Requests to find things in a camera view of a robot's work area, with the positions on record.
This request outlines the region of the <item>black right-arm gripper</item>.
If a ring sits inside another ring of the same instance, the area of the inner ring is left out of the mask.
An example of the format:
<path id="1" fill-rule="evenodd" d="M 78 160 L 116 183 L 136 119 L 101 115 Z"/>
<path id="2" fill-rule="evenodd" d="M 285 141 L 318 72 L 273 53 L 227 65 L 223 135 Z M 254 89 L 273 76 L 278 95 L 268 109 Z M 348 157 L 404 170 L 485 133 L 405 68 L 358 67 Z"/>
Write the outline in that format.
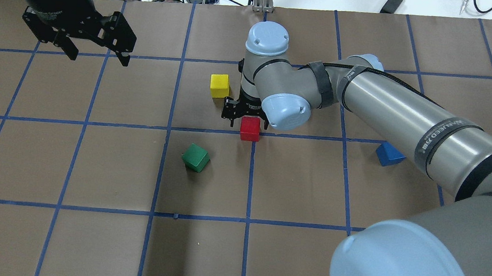
<path id="1" fill-rule="evenodd" d="M 268 127 L 270 126 L 270 123 L 265 111 L 262 109 L 261 102 L 260 98 L 247 94 L 241 88 L 239 89 L 237 100 L 230 96 L 224 98 L 221 118 L 229 120 L 230 127 L 232 128 L 235 126 L 235 121 L 237 119 L 241 119 L 244 116 L 255 116 L 264 121 L 264 127 Z"/>

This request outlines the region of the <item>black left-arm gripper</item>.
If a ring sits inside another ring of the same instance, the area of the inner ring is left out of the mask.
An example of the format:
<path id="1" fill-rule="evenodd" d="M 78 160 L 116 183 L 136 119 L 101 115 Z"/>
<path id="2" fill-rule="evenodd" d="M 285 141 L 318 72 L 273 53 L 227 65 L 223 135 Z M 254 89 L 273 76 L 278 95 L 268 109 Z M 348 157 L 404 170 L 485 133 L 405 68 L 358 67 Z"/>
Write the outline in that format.
<path id="1" fill-rule="evenodd" d="M 78 56 L 78 48 L 71 38 L 89 40 L 107 47 L 124 67 L 128 67 L 130 53 L 137 42 L 137 36 L 125 15 L 118 11 L 109 16 L 102 16 L 97 11 L 86 15 L 66 14 L 62 10 L 42 13 L 29 5 L 22 20 L 39 41 L 55 44 L 71 61 Z"/>

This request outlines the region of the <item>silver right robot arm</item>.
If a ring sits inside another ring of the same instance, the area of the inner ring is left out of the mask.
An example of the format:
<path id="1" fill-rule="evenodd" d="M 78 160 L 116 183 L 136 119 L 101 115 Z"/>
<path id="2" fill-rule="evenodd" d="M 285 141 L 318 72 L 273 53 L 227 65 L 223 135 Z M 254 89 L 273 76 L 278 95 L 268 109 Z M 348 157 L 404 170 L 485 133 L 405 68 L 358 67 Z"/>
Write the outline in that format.
<path id="1" fill-rule="evenodd" d="M 293 130 L 312 109 L 339 102 L 455 196 L 450 205 L 348 236 L 329 276 L 492 276 L 492 136 L 385 72 L 374 55 L 295 70 L 288 34 L 273 21 L 250 28 L 240 96 L 225 97 L 223 119 L 258 116 Z"/>

